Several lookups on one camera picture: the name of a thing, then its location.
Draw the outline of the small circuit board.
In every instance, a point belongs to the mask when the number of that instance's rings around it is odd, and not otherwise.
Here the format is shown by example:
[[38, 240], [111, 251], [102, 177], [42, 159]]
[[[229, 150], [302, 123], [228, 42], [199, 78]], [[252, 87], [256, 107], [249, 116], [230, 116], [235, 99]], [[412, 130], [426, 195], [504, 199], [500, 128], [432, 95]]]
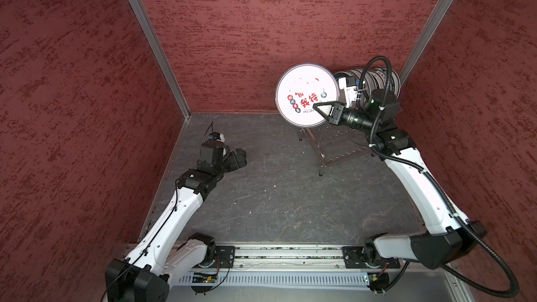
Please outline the small circuit board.
[[216, 285], [219, 275], [216, 273], [193, 273], [191, 283], [194, 285]]
[[368, 287], [373, 292], [385, 291], [390, 286], [390, 276], [388, 273], [370, 273], [368, 275]]

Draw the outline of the white plate green red rim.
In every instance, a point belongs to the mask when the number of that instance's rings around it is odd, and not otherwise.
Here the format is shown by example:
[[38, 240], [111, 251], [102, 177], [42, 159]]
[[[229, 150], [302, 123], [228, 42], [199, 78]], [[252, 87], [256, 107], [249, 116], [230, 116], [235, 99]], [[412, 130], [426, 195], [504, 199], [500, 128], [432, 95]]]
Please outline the white plate green red rim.
[[350, 88], [358, 86], [358, 80], [361, 78], [362, 69], [350, 69], [347, 71], [338, 71], [334, 74], [334, 78], [338, 81], [340, 88]]

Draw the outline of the left aluminium corner post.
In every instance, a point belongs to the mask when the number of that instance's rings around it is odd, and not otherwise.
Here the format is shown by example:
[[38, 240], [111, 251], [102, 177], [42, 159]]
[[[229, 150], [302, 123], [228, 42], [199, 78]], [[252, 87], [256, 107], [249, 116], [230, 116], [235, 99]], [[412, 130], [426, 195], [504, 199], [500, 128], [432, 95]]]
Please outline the left aluminium corner post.
[[159, 68], [166, 79], [166, 82], [169, 85], [169, 88], [173, 94], [174, 99], [176, 100], [177, 105], [180, 108], [181, 113], [183, 114], [184, 119], [190, 120], [192, 113], [187, 105], [187, 101], [184, 97], [182, 90], [180, 89], [177, 78], [173, 72], [173, 69], [169, 63], [169, 60], [166, 57], [165, 51], [162, 47], [162, 44], [159, 41], [157, 33], [152, 26], [150, 17], [143, 5], [142, 0], [128, 0], [131, 9], [136, 16], [138, 24], [140, 25], [146, 40], [152, 50], [152, 53], [157, 60]]

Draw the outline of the white plate red black characters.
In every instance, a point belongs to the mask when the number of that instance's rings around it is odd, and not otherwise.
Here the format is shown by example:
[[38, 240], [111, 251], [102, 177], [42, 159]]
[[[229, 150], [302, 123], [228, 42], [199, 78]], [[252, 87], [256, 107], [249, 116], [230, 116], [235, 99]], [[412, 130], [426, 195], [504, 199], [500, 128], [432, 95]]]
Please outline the white plate red black characters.
[[368, 93], [376, 89], [385, 89], [385, 77], [376, 70], [369, 69], [365, 74], [364, 84]]

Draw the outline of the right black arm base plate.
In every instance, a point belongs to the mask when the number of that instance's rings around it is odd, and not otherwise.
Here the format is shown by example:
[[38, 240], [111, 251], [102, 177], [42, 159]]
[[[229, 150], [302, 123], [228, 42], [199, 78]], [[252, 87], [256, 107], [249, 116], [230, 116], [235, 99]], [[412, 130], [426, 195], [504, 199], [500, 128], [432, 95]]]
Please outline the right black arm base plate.
[[343, 260], [347, 269], [396, 269], [401, 268], [395, 258], [382, 258], [372, 244], [342, 247]]

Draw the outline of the left small circuit board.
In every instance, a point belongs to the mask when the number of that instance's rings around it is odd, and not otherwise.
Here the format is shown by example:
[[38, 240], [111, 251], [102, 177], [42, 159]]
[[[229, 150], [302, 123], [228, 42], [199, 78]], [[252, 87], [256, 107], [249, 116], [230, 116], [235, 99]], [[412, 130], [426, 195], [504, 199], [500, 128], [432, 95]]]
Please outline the left small circuit board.
[[216, 273], [193, 273], [191, 283], [194, 285], [216, 285], [219, 275]]

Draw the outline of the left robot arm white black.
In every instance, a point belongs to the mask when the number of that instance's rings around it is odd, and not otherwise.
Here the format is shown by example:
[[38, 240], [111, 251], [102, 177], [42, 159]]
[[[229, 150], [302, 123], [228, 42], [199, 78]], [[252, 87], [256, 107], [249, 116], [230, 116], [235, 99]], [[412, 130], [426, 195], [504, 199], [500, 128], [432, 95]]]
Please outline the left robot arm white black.
[[176, 278], [198, 265], [210, 266], [215, 260], [210, 236], [196, 233], [176, 252], [172, 248], [224, 175], [246, 164], [241, 148], [231, 150], [214, 137], [202, 143], [197, 165], [175, 181], [172, 198], [155, 225], [123, 260], [109, 264], [102, 301], [166, 301]]

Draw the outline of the aluminium mounting rail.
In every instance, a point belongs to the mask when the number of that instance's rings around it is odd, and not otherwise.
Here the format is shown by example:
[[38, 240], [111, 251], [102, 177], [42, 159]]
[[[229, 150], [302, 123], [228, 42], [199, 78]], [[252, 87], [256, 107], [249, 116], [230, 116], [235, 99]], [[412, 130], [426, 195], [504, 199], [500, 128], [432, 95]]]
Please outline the aluminium mounting rail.
[[[217, 246], [235, 246], [233, 271], [353, 271], [396, 273], [396, 269], [347, 269], [342, 247], [338, 244], [271, 244], [271, 243], [224, 243]], [[398, 259], [401, 268], [404, 260]]]

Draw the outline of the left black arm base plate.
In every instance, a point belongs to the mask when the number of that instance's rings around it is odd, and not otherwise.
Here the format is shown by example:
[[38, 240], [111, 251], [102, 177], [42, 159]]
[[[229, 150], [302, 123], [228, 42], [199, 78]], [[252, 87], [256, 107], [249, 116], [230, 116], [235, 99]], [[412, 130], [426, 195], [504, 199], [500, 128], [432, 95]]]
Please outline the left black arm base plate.
[[235, 246], [208, 246], [204, 261], [199, 268], [232, 268], [236, 253]]

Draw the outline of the patterned plate green rim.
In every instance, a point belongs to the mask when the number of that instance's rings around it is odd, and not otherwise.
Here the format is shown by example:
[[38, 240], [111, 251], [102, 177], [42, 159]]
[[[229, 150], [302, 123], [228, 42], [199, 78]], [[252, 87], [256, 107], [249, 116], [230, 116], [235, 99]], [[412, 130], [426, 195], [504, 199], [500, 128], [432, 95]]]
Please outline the patterned plate green rim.
[[[387, 82], [387, 79], [388, 79], [388, 77], [387, 77], [388, 76], [387, 68], [386, 67], [381, 68], [380, 71], [384, 75], [384, 81]], [[391, 70], [390, 89], [391, 89], [391, 91], [394, 93], [394, 95], [396, 97], [399, 97], [400, 91], [401, 91], [401, 81], [400, 81], [399, 75], [397, 74], [397, 72], [394, 69]]]

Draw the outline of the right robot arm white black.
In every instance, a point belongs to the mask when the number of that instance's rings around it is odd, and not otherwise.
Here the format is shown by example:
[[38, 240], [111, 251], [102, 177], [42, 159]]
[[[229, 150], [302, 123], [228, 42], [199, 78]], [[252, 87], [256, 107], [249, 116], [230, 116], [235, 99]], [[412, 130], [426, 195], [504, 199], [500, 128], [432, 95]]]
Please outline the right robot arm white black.
[[470, 253], [487, 235], [481, 222], [470, 221], [433, 184], [414, 141], [395, 124], [400, 105], [394, 93], [375, 89], [363, 108], [340, 102], [315, 103], [313, 108], [330, 124], [367, 135], [371, 149], [398, 177], [425, 224], [422, 234], [381, 234], [367, 241], [364, 257], [372, 266], [382, 258], [400, 258], [436, 269]]

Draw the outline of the right aluminium corner post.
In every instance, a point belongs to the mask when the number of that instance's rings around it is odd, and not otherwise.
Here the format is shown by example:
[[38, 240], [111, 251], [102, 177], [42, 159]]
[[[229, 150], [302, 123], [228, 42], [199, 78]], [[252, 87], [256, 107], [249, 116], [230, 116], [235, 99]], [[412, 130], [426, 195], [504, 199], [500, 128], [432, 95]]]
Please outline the right aluminium corner post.
[[408, 80], [412, 70], [418, 63], [419, 58], [425, 51], [425, 48], [427, 47], [428, 43], [432, 39], [432, 36], [438, 29], [440, 23], [445, 17], [453, 1], [454, 0], [438, 0], [436, 2], [431, 14], [429, 15], [425, 23], [425, 26], [420, 32], [420, 35], [418, 36], [414, 46], [412, 47], [408, 55], [402, 67], [402, 70], [399, 72], [399, 77], [402, 84], [404, 84]]

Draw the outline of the aluminium corner post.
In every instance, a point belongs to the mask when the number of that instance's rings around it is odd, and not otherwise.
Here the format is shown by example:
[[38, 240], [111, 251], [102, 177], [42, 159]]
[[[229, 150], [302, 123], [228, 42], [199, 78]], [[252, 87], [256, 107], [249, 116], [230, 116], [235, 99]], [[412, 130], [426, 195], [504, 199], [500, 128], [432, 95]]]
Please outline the aluminium corner post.
[[454, 0], [438, 0], [436, 2], [431, 14], [429, 15], [425, 23], [425, 26], [420, 32], [420, 35], [418, 36], [414, 46], [412, 47], [408, 55], [402, 67], [402, 70], [399, 72], [399, 77], [402, 84], [404, 84], [408, 80], [412, 70], [418, 63], [419, 58], [425, 51], [425, 48], [427, 47], [428, 43], [432, 39], [432, 36], [438, 29], [440, 23], [445, 17], [453, 1]]
[[180, 108], [181, 113], [183, 114], [184, 119], [190, 120], [192, 113], [187, 105], [187, 101], [184, 97], [182, 90], [180, 89], [177, 78], [173, 72], [173, 69], [169, 63], [169, 60], [166, 57], [165, 51], [162, 47], [162, 44], [159, 41], [157, 33], [152, 26], [150, 17], [143, 5], [142, 0], [128, 0], [131, 9], [136, 16], [138, 24], [140, 25], [146, 40], [152, 50], [152, 53], [157, 60], [159, 68], [166, 79], [166, 82], [169, 85], [169, 88], [173, 94], [174, 99], [176, 100], [177, 105]]

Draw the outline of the chrome wire dish rack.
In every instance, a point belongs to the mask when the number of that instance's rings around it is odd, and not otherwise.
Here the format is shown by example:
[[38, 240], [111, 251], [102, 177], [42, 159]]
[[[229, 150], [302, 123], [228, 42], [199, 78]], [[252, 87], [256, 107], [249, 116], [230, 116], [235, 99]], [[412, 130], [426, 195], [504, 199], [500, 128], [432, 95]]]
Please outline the chrome wire dish rack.
[[319, 176], [336, 164], [372, 153], [363, 132], [332, 124], [300, 128], [299, 140], [307, 140], [316, 154]]

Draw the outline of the right small circuit board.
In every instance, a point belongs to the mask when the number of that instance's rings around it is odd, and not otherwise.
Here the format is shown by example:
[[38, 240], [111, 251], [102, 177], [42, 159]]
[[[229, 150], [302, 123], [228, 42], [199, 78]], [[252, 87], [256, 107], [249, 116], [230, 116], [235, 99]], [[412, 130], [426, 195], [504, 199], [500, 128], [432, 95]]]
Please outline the right small circuit board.
[[370, 273], [368, 275], [368, 287], [373, 292], [385, 291], [390, 286], [390, 276], [388, 273]]

